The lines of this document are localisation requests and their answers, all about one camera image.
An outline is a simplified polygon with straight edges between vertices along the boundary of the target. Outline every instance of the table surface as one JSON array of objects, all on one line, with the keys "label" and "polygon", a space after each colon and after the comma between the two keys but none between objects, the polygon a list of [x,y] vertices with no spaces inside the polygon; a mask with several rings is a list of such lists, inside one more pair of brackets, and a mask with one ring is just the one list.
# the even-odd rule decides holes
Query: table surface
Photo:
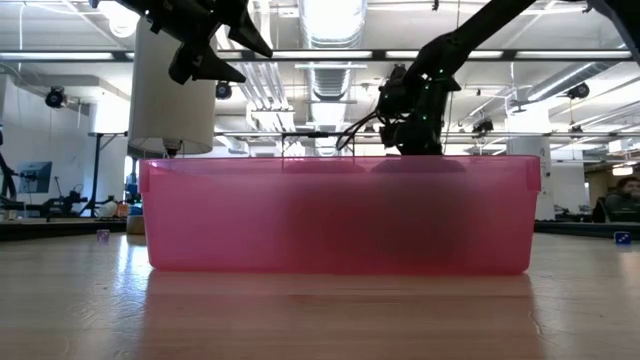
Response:
[{"label": "table surface", "polygon": [[536,235],[527,275],[412,278],[165,273],[114,235],[1,243],[0,354],[638,359],[640,247]]}]

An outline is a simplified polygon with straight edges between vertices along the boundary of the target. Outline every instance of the plastic bin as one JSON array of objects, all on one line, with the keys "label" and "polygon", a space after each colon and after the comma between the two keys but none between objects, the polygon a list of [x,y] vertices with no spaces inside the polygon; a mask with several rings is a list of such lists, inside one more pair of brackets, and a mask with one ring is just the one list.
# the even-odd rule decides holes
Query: plastic bin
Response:
[{"label": "plastic bin", "polygon": [[540,161],[149,160],[140,189],[158,269],[507,275],[529,266]]}]

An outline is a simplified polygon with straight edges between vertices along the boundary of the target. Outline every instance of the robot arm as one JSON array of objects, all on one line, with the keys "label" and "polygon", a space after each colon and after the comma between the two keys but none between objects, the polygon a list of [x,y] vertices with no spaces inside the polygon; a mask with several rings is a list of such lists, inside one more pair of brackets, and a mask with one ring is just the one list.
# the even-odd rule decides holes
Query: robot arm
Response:
[{"label": "robot arm", "polygon": [[[492,0],[460,28],[425,45],[402,81],[390,79],[380,89],[378,118],[385,119],[382,142],[403,155],[441,155],[440,134],[450,92],[460,91],[453,76],[471,52],[497,33],[535,0]],[[640,63],[640,3],[590,0],[607,16]],[[391,123],[388,119],[400,119]]]}]

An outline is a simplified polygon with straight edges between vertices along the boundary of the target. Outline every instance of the ceiling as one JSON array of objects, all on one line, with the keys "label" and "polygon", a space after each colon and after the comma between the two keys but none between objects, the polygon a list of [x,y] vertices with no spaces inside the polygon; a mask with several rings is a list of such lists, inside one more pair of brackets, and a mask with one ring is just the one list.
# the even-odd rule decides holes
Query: ceiling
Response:
[{"label": "ceiling", "polygon": [[[369,0],[365,20],[362,48],[367,49],[419,49],[436,36],[452,31],[464,23],[486,0],[462,0],[458,12],[457,0],[441,0],[441,8],[431,10],[432,1]],[[117,38],[111,35],[109,19],[93,12],[86,2],[0,0],[0,50],[135,50],[134,36]],[[297,1],[270,1],[271,38],[274,48],[302,47]],[[485,49],[612,49],[622,43],[608,19],[591,11],[582,13],[583,3],[538,1],[529,13],[518,17],[486,41]],[[74,13],[80,12],[84,18]],[[22,47],[20,45],[22,28]],[[280,76],[287,97],[294,107],[296,124],[309,120],[308,89],[304,70],[293,63],[280,63]],[[349,99],[355,104],[347,106],[346,122],[358,120],[369,113],[377,101],[377,87],[393,68],[393,63],[368,63],[367,68],[354,71]],[[561,62],[518,62],[514,64],[512,79],[508,62],[467,63],[456,74],[463,90],[455,93],[451,113],[452,130],[469,113],[491,99],[499,86],[518,87],[536,85],[556,72],[572,65]],[[47,75],[92,75],[130,94],[133,65],[129,63],[38,63],[24,64],[23,72]],[[573,102],[569,111],[566,98],[551,99],[553,129],[565,131],[570,121],[580,121],[606,114],[638,100],[640,68],[634,63],[622,63],[590,79],[587,84],[592,95]],[[485,88],[477,96],[477,87]],[[246,112],[246,99],[235,91],[231,99],[218,101],[216,111],[228,130],[245,130],[244,120],[238,116]],[[503,128],[504,111],[492,114],[497,129]],[[589,131],[609,131],[638,121],[640,111],[600,123]]]}]

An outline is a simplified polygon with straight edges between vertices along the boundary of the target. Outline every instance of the person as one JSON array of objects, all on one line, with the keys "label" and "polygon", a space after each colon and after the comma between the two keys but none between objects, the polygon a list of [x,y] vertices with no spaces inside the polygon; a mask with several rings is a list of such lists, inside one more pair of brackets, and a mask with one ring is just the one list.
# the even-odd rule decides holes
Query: person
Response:
[{"label": "person", "polygon": [[640,180],[627,177],[618,181],[616,191],[606,197],[604,207],[610,221],[640,222]]}]

